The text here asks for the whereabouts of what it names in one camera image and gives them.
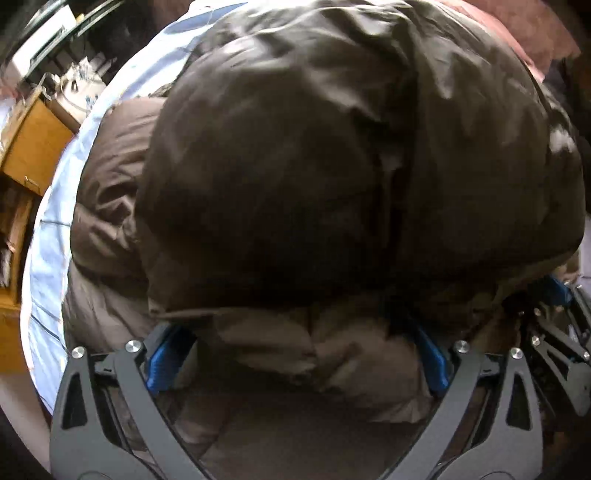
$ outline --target silver screw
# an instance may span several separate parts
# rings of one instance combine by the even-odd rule
[[[139,340],[130,340],[125,344],[125,349],[129,353],[139,352],[139,349],[142,348],[142,342]]]
[[[458,353],[468,353],[470,351],[470,344],[465,340],[458,340],[453,344],[453,347]]]
[[[511,356],[515,359],[515,360],[520,360],[523,358],[523,351],[521,350],[521,348],[517,348],[516,346],[513,347],[511,349]]]
[[[83,346],[77,346],[76,348],[74,348],[72,350],[72,357],[79,359],[79,358],[82,358],[85,353],[86,353],[86,349]]]

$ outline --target drawer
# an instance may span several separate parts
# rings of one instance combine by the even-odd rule
[[[27,371],[21,346],[19,311],[0,309],[0,374]]]
[[[2,171],[30,191],[43,195],[72,132],[37,99],[6,152]]]

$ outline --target cable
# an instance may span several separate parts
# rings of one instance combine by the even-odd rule
[[[64,100],[66,102],[68,102],[72,107],[78,109],[80,112],[84,112],[84,113],[90,113],[90,110],[87,110],[86,108],[82,108],[79,105],[76,105],[74,102],[72,102],[64,92],[61,93],[62,97],[64,98]]]

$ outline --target blue plastic part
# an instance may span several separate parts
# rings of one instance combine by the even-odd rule
[[[429,390],[438,395],[444,393],[450,382],[447,359],[419,326],[416,327],[414,343],[421,355]]]
[[[148,359],[146,387],[152,395],[173,386],[195,340],[195,335],[184,327],[174,326],[170,329],[160,347]]]
[[[403,332],[417,346],[429,390],[437,396],[445,393],[450,385],[452,367],[436,343],[420,327],[419,319],[396,299],[392,299],[385,310],[387,318],[394,325],[402,326]]]
[[[527,291],[535,301],[551,307],[567,307],[573,301],[569,288],[553,275],[546,275],[532,282],[527,287]]]

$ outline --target bed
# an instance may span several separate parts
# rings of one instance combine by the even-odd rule
[[[100,120],[114,102],[147,96],[173,81],[199,35],[243,3],[192,2],[185,15],[163,29],[121,68],[61,156],[35,219],[22,280],[22,347],[33,383],[50,413],[67,361],[61,301],[71,258],[70,224],[80,173]]]

